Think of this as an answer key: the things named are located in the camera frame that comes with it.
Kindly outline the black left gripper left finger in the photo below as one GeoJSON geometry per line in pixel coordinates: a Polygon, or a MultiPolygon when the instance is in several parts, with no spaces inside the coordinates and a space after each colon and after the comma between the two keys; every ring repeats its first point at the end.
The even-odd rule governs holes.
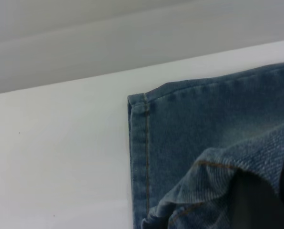
{"type": "Polygon", "coordinates": [[[284,229],[284,204],[264,179],[237,172],[230,188],[233,229],[284,229]]]}

